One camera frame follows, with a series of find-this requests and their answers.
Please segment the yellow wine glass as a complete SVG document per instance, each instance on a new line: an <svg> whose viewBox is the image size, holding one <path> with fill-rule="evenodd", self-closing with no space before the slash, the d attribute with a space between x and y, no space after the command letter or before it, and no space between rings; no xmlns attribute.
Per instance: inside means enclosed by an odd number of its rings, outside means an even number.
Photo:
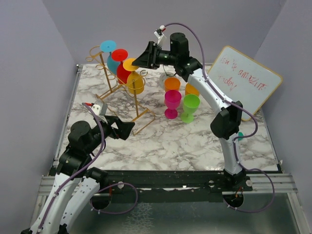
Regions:
<svg viewBox="0 0 312 234"><path fill-rule="evenodd" d="M185 86L185 95L189 95L189 94L196 95L196 96L200 95L199 91L194 86L187 83Z"/></svg>
<svg viewBox="0 0 312 234"><path fill-rule="evenodd" d="M128 58L123 63L123 68L130 72L127 78L126 86L131 94L141 94L144 91L144 81L142 76L137 72L138 66L132 65L135 58Z"/></svg>

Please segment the gold wire glass rack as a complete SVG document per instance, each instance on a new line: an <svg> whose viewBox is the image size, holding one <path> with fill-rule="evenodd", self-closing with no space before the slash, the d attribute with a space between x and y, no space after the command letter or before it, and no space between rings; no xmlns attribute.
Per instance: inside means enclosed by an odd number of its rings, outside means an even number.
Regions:
<svg viewBox="0 0 312 234"><path fill-rule="evenodd" d="M100 45L97 45L90 49L89 56L86 57L88 62L96 62L96 68L104 72L105 84L108 86L107 91L96 94L96 98L108 105L110 113L137 123L133 129L133 135L137 135L155 120L156 115L152 110L139 103L138 96L140 94L131 94L126 84L120 84L117 75L113 75L109 71L108 56L109 54L102 52ZM145 70L137 70L137 72L142 76L145 87L147 72Z"/></svg>

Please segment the orange wine glass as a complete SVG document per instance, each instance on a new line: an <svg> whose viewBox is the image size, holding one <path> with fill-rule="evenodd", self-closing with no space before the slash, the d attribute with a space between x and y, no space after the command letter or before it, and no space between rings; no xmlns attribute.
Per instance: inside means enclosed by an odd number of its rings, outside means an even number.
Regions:
<svg viewBox="0 0 312 234"><path fill-rule="evenodd" d="M180 80L175 77L167 78L164 81L164 90L165 92L168 92L170 90L180 90Z"/></svg>

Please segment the pink wine glass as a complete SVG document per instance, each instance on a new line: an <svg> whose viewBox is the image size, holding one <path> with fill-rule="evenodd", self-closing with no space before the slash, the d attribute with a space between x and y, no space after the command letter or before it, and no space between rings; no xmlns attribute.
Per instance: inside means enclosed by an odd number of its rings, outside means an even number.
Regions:
<svg viewBox="0 0 312 234"><path fill-rule="evenodd" d="M178 116L177 108L180 105L182 95L180 91L169 90L165 93L164 103L167 107L164 114L168 119L175 119Z"/></svg>

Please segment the yellow wine glass front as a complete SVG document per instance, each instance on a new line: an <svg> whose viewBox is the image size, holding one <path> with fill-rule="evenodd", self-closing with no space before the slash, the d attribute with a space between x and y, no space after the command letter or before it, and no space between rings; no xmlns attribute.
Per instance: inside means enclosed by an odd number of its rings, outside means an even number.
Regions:
<svg viewBox="0 0 312 234"><path fill-rule="evenodd" d="M185 95L189 95L189 94L196 95L196 96L200 95L199 91L194 86L187 83L185 86Z"/></svg>

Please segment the green wine glass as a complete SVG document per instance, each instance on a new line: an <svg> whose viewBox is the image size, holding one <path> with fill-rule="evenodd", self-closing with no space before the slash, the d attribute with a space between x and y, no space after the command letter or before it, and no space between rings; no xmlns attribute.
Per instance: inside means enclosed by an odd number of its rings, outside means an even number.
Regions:
<svg viewBox="0 0 312 234"><path fill-rule="evenodd" d="M183 113L180 115L184 123L191 123L194 120L194 113L200 105L200 98L194 94L188 94L183 99Z"/></svg>

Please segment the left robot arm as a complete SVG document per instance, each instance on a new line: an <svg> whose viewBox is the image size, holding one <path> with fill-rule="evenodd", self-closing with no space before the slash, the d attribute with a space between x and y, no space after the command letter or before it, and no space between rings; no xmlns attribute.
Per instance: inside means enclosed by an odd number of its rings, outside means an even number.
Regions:
<svg viewBox="0 0 312 234"><path fill-rule="evenodd" d="M69 144L59 158L53 187L34 224L24 234L67 234L75 220L96 192L109 186L108 173L96 167L88 169L91 154L97 146L105 147L106 137L126 140L134 122L106 116L96 120L97 126L81 120L75 122L68 135Z"/></svg>

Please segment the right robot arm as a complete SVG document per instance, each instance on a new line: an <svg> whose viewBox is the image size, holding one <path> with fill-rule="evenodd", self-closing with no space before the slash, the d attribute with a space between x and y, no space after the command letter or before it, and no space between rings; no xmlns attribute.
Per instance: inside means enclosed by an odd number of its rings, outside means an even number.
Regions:
<svg viewBox="0 0 312 234"><path fill-rule="evenodd" d="M213 83L203 64L190 56L189 44L183 33L170 35L170 50L162 49L165 40L161 30L154 32L158 41L150 41L145 51L132 63L134 66L157 69L161 65L173 66L175 72L195 87L215 113L210 124L212 133L219 138L224 156L224 185L234 191L241 186L246 171L239 165L238 139L242 117L242 103L233 102Z"/></svg>

